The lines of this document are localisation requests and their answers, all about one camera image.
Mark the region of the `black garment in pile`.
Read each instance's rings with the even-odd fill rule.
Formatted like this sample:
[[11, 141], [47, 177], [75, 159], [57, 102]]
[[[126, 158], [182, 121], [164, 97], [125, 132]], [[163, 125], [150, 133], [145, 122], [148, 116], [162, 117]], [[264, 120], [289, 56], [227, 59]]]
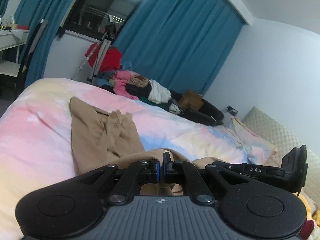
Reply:
[[125, 85], [125, 96], [133, 100], [139, 100], [140, 98], [148, 98], [152, 88], [148, 83], [145, 87], [138, 87], [127, 83]]

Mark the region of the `yellow plush toy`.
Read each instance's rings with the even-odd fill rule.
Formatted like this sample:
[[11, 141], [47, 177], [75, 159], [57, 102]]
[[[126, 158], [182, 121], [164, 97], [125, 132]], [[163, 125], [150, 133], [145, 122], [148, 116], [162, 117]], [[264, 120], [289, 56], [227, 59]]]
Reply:
[[319, 240], [319, 208], [315, 202], [302, 191], [298, 197], [306, 208], [306, 221], [299, 233], [301, 239]]

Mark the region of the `blue curtain right panel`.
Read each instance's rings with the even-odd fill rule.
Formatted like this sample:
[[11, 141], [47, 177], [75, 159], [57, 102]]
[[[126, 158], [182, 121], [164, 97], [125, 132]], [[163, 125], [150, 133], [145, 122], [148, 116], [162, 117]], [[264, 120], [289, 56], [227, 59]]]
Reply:
[[227, 0], [142, 0], [114, 45], [142, 76], [204, 95], [243, 26]]

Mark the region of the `red garment on rack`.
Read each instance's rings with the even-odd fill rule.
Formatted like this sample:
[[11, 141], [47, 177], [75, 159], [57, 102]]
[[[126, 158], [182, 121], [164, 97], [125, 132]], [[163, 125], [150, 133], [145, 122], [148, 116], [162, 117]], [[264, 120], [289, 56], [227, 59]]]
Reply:
[[[89, 57], [89, 54], [93, 51], [94, 47], [97, 45], [97, 43], [92, 44], [88, 50], [85, 53], [85, 56], [88, 58], [88, 64], [90, 67], [94, 67], [94, 64], [96, 62], [96, 59], [98, 57], [99, 50], [101, 48], [101, 45], [99, 45], [96, 50], [93, 52], [91, 57]], [[120, 61], [121, 61], [122, 54], [116, 47], [110, 47], [108, 48], [106, 54], [103, 56], [102, 63], [99, 64], [99, 72], [110, 72], [113, 70], [119, 70], [120, 69]]]

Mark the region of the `black sofa chair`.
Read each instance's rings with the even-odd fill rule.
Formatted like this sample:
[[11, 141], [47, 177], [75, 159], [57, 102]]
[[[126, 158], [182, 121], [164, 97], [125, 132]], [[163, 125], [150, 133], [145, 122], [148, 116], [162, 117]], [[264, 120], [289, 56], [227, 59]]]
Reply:
[[202, 99], [203, 105], [199, 110], [181, 110], [179, 116], [195, 123], [206, 126], [223, 125], [224, 114], [207, 100]]

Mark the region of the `tan beige garment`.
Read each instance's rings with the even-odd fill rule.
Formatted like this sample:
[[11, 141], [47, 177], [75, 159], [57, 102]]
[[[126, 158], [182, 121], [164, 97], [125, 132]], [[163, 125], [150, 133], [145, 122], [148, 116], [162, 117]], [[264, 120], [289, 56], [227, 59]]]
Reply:
[[131, 114], [108, 113], [77, 97], [69, 103], [72, 117], [71, 147], [76, 173], [93, 171], [107, 164], [127, 168], [141, 160], [163, 161], [166, 149], [146, 151]]

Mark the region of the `pastel pillow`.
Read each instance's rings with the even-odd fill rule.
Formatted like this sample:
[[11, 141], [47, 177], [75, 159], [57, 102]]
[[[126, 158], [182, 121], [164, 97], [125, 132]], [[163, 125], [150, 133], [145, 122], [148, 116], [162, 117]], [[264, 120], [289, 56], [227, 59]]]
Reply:
[[277, 153], [277, 147], [261, 136], [252, 132], [238, 118], [231, 118], [229, 128], [246, 146], [249, 146], [248, 158], [254, 164], [265, 164], [269, 157]]

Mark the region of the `brown paper bag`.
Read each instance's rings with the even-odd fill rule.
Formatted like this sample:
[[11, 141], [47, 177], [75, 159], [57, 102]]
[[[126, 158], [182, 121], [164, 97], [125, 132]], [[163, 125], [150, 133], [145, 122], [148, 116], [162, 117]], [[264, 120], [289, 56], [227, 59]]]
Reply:
[[203, 106], [202, 96], [194, 93], [191, 90], [187, 90], [182, 94], [182, 97], [178, 101], [178, 107], [180, 109], [193, 109], [198, 111]]

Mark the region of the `blue curtain panel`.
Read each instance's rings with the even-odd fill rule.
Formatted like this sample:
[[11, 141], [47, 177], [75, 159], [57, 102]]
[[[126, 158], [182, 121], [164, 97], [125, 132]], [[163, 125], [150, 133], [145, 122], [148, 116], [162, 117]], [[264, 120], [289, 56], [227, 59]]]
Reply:
[[243, 26], [227, 0], [142, 0], [114, 45], [142, 76], [204, 95]]
[[26, 75], [25, 86], [43, 78], [49, 51], [60, 24], [75, 0], [21, 0], [15, 18], [34, 31], [41, 20], [48, 24], [39, 40]]

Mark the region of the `blue curtain left panel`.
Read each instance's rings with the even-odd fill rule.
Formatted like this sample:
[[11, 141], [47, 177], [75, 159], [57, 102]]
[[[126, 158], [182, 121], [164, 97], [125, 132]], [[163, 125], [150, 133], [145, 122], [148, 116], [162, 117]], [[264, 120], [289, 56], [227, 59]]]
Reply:
[[21, 0], [15, 18], [34, 31], [41, 20], [48, 24], [39, 40], [26, 75], [25, 86], [43, 78], [49, 51], [60, 24], [75, 0]]

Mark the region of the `white garment in pile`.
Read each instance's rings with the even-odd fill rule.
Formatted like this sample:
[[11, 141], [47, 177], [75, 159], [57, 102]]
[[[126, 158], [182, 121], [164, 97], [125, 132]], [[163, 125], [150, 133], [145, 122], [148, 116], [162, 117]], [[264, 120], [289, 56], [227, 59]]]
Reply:
[[151, 91], [148, 96], [148, 100], [160, 104], [160, 103], [168, 103], [171, 99], [171, 92], [159, 84], [155, 80], [149, 80], [149, 84], [151, 86]]

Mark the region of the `white desk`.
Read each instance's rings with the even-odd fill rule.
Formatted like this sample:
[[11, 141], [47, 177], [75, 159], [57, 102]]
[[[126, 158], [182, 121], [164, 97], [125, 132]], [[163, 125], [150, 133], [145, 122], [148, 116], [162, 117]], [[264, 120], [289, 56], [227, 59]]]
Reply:
[[1, 75], [18, 77], [20, 48], [27, 44], [28, 30], [1, 30]]

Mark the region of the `dark window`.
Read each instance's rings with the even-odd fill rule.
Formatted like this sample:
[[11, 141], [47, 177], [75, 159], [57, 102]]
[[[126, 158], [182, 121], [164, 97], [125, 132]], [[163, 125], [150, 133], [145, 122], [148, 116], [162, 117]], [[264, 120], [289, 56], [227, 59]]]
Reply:
[[140, 3], [141, 0], [75, 0], [63, 31], [98, 40], [111, 21], [117, 30], [121, 29]]

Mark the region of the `wall power outlet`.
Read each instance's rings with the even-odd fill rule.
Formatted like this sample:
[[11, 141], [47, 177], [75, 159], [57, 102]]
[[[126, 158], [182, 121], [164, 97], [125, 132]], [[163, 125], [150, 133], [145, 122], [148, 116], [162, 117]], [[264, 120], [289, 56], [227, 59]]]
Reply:
[[237, 116], [238, 111], [232, 106], [227, 106], [227, 112], [232, 116]]

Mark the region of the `pastel tie-dye bed sheet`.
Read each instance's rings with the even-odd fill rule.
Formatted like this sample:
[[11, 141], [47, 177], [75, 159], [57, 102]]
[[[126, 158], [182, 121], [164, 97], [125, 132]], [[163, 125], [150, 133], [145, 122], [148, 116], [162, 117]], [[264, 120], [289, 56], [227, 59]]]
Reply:
[[21, 239], [15, 207], [31, 191], [106, 164], [216, 159], [264, 165], [277, 149], [241, 121], [210, 127], [67, 79], [29, 86], [1, 117], [1, 239]]

